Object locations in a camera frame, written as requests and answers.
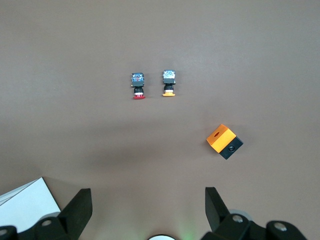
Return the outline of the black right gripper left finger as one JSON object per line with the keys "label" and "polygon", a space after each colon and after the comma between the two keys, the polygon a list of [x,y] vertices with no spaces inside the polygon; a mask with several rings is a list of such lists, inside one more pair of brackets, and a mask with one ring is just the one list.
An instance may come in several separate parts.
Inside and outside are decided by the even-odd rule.
{"label": "black right gripper left finger", "polygon": [[81,189],[56,217],[40,220],[34,227],[36,240],[77,240],[93,213],[91,189]]}

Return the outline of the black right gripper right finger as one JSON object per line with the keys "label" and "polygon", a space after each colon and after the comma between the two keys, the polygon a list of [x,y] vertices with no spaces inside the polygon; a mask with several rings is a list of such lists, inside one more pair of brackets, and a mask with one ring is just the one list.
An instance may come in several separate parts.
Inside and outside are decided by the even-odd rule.
{"label": "black right gripper right finger", "polygon": [[211,231],[202,240],[265,240],[266,229],[240,213],[230,213],[215,187],[205,188],[205,214]]}

